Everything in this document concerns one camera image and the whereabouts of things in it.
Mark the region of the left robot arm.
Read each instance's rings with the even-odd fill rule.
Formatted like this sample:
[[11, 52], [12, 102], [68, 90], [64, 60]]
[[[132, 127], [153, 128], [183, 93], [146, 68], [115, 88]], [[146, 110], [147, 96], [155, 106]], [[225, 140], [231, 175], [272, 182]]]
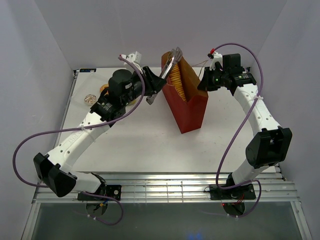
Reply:
[[126, 113], [126, 106], [140, 96], [151, 96], [166, 84], [162, 76], [149, 67], [142, 68], [142, 76], [127, 69], [116, 70], [97, 102], [80, 124], [57, 147], [43, 155], [38, 153], [34, 165], [38, 177], [58, 196], [72, 191], [88, 192], [95, 200], [106, 195], [106, 181], [95, 173], [73, 172], [72, 168], [85, 150], [113, 126], [113, 120]]

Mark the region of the metal tongs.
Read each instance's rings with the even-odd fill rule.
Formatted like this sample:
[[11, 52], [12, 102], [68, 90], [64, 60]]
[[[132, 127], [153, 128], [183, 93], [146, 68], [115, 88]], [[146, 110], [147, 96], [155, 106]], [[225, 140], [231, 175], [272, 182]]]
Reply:
[[[165, 62], [165, 65], [164, 67], [162, 68], [161, 72], [160, 72], [160, 75], [158, 77], [164, 79], [167, 81], [167, 78], [169, 77], [169, 74], [171, 72], [171, 69], [169, 69], [169, 64], [167, 63], [167, 61]], [[156, 94], [153, 94], [151, 96], [147, 96], [146, 98], [146, 102], [149, 104], [149, 105], [152, 105], [154, 103], [154, 100], [155, 98], [157, 97], [158, 93]]]

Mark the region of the ring donut bread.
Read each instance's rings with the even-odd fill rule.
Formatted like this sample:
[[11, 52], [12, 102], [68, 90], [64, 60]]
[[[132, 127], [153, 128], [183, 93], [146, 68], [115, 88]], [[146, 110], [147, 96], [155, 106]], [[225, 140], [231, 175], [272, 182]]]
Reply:
[[108, 88], [109, 85], [108, 84], [104, 84], [100, 87], [99, 92], [101, 93], [104, 89]]

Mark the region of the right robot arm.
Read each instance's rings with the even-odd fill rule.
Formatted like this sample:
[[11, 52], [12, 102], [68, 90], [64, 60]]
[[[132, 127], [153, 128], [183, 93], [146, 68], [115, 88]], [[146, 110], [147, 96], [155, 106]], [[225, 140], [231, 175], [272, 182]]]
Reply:
[[205, 67], [199, 90], [217, 91], [225, 87], [237, 100], [246, 114], [244, 121], [249, 122], [253, 138], [245, 149], [244, 162], [230, 174], [225, 185], [219, 189], [237, 199], [244, 193], [244, 186], [263, 171], [285, 160], [291, 140], [290, 128], [283, 128], [272, 117], [260, 95], [254, 76], [241, 65], [238, 53], [222, 55], [212, 52], [209, 67]]

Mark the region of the long ridged bread loaf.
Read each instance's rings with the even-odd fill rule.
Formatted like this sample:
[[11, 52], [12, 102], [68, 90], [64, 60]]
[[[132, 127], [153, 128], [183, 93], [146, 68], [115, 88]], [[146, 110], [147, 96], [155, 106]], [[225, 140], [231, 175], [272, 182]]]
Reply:
[[185, 91], [183, 88], [181, 71], [178, 63], [182, 59], [183, 53], [179, 47], [176, 49], [172, 49], [167, 56], [167, 64], [169, 64], [169, 69], [171, 69], [169, 73], [170, 86], [173, 86], [177, 91], [178, 95], [182, 98], [184, 102], [187, 101]]

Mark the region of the red paper bag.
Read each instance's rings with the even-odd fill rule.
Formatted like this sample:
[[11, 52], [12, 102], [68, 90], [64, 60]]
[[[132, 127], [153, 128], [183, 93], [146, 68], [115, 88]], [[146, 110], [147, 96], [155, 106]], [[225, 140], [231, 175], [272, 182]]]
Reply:
[[198, 89], [200, 79], [184, 58], [177, 66], [186, 100], [180, 96], [170, 78], [167, 78], [162, 92], [180, 132], [184, 134], [202, 127], [209, 97], [206, 91]]

